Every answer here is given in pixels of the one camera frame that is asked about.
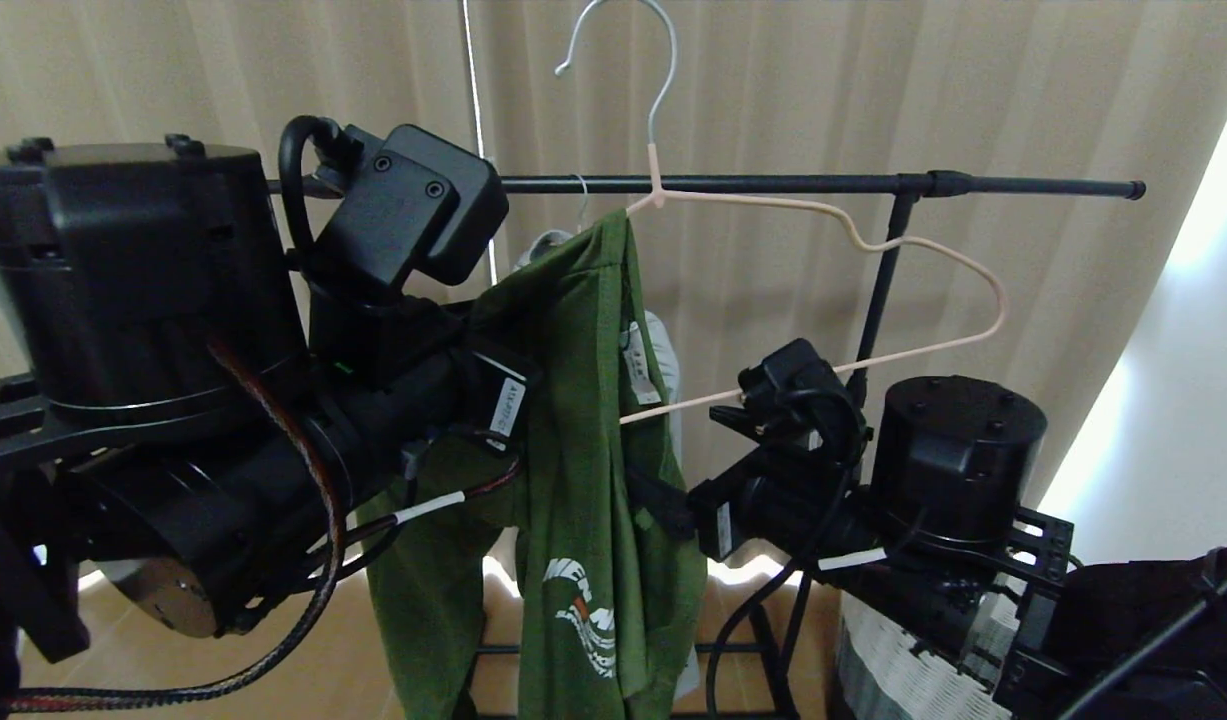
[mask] tiled floor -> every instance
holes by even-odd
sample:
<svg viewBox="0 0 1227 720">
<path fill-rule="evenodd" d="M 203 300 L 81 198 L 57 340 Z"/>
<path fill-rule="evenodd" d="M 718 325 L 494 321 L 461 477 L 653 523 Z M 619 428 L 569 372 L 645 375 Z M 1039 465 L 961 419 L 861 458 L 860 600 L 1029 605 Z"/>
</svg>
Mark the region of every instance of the tiled floor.
<svg viewBox="0 0 1227 720">
<path fill-rule="evenodd" d="M 706 610 L 699 623 L 699 641 L 712 641 L 719 626 L 747 594 L 764 581 L 763 575 L 747 584 L 724 585 L 712 580 L 706 589 Z M 494 579 L 486 580 L 485 607 L 490 624 L 485 641 L 514 643 L 520 639 L 520 605 Z M 782 638 L 795 592 L 783 588 L 767 603 L 774 633 Z M 802 716 L 825 716 L 825 693 L 831 676 L 838 596 L 832 589 L 814 588 L 795 661 L 791 665 L 791 693 Z M 157 688 L 210 682 L 247 666 L 270 650 L 302 611 L 287 602 L 270 619 L 245 637 L 220 641 L 191 639 L 171 633 L 135 610 L 102 583 L 83 594 L 82 616 L 93 635 L 92 648 L 81 656 L 49 665 L 28 646 L 23 656 L 25 684 L 86 684 L 86 687 Z M 735 641 L 748 641 L 744 624 Z M 706 657 L 703 676 L 706 676 Z M 483 657 L 476 668 L 472 695 L 480 711 L 509 714 L 517 703 L 517 661 L 509 656 Z M 755 655 L 724 656 L 719 703 L 724 710 L 763 711 L 772 708 L 764 675 Z M 703 692 L 681 698 L 677 711 L 703 711 Z M 239 720 L 253 718 L 335 720 L 399 720 L 402 708 L 390 689 L 382 645 L 369 606 L 363 578 L 340 585 L 321 617 L 287 660 L 232 695 L 189 707 L 156 708 L 146 711 L 75 714 L 75 720 L 142 720 L 207 718 Z"/>
</svg>

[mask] curtain fold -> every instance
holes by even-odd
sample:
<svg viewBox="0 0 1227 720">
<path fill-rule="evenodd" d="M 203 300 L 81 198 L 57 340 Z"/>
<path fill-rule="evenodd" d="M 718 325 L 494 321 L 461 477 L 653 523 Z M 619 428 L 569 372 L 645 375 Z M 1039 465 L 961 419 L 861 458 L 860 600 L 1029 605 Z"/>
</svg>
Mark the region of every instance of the curtain fold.
<svg viewBox="0 0 1227 720">
<path fill-rule="evenodd" d="M 503 174 L 647 173 L 645 114 L 667 67 L 659 20 L 609 2 L 472 0 L 483 131 Z M 1026 502 L 1048 486 L 1115 364 L 1227 114 L 1227 4 L 664 4 L 680 69 L 658 115 L 663 172 L 974 174 L 1144 179 L 1109 199 L 968 196 L 920 201 L 910 233 L 996 270 L 1012 302 L 1000 336 L 872 370 L 883 391 L 928 373 L 993 379 L 1043 407 L 1049 431 Z M 595 197 L 587 211 L 625 206 Z M 882 240 L 890 197 L 825 197 Z M 498 264 L 578 196 L 513 199 Z M 736 373 L 793 337 L 850 361 L 879 259 L 831 220 L 785 210 L 669 204 L 636 216 L 645 305 L 667 324 L 685 396 L 735 388 Z M 977 275 L 902 251 L 877 354 L 991 323 Z M 718 473 L 748 450 L 685 410 L 685 473 Z"/>
<path fill-rule="evenodd" d="M 658 18 L 600 6 L 564 55 L 577 0 L 470 0 L 486 155 L 502 174 L 645 173 L 645 114 L 665 74 Z M 773 2 L 669 0 L 680 70 L 658 118 L 665 173 L 888 173 L 1139 178 L 1142 201 L 969 196 L 925 200 L 910 233 L 1001 275 L 1000 336 L 881 366 L 883 390 L 923 373 L 972 374 L 1032 397 L 1049 432 L 1026 500 L 1115 364 L 1162 269 L 1227 114 L 1227 2 Z M 0 2 L 0 147 L 157 141 L 189 132 L 260 150 L 326 114 L 372 132 L 412 121 L 475 147 L 461 4 L 444 1 Z M 591 223 L 627 197 L 595 197 Z M 869 240 L 891 199 L 833 196 Z M 512 199 L 497 242 L 509 267 L 578 196 Z M 330 204 L 310 202 L 312 222 Z M 672 332 L 685 396 L 731 388 L 793 337 L 834 363 L 855 352 L 879 260 L 828 220 L 669 205 L 636 217 L 645 304 Z M 416 278 L 436 299 L 475 296 Z M 306 288 L 299 288 L 306 302 Z M 904 250 L 877 352 L 991 321 L 973 274 Z M 0 316 L 0 375 L 25 361 Z M 685 473 L 699 482 L 747 448 L 685 411 Z"/>
</svg>

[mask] white wall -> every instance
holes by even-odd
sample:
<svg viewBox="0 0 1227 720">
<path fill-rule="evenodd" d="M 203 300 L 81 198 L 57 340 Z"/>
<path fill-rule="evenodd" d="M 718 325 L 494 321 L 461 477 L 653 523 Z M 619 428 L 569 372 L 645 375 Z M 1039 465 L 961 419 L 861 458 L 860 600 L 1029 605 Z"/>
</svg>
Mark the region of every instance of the white wall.
<svg viewBox="0 0 1227 720">
<path fill-rule="evenodd" d="M 1133 251 L 1133 238 L 1120 238 Z M 1043 511 L 1085 562 L 1227 545 L 1227 123 L 1169 264 Z"/>
</svg>

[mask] hanger bar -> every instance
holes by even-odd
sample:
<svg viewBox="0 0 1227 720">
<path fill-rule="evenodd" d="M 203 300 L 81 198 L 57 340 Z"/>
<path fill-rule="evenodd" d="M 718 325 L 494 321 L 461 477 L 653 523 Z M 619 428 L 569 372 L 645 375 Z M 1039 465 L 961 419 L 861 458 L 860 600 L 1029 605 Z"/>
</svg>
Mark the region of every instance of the hanger bar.
<svg viewBox="0 0 1227 720">
<path fill-rule="evenodd" d="M 648 175 L 584 175 L 593 195 L 649 193 Z M 506 175 L 512 195 L 580 195 L 573 175 Z M 973 177 L 955 170 L 896 175 L 665 175 L 667 190 L 691 193 L 750 193 L 750 195 L 918 195 L 952 197 L 968 193 L 1010 195 L 1087 195 L 1139 200 L 1144 182 L 1087 182 L 1087 179 Z"/>
</svg>

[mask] green garment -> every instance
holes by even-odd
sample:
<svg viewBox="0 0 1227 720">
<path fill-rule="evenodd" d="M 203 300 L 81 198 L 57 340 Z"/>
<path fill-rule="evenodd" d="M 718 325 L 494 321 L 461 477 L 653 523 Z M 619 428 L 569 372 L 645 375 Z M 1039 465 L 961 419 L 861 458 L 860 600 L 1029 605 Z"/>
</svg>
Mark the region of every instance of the green garment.
<svg viewBox="0 0 1227 720">
<path fill-rule="evenodd" d="M 525 473 L 492 496 L 404 529 L 369 569 L 377 623 L 407 718 L 472 716 L 465 693 L 483 626 L 481 561 L 519 527 L 520 718 L 659 719 L 694 643 L 706 561 L 627 502 L 623 462 L 683 487 L 665 416 L 642 410 L 623 347 L 640 332 L 649 378 L 667 396 L 644 331 L 626 213 L 566 242 L 486 291 L 472 327 L 544 369 L 528 406 Z M 420 498 L 493 478 L 503 461 L 461 442 L 434 448 Z M 399 487 L 366 507 L 394 511 Z"/>
</svg>

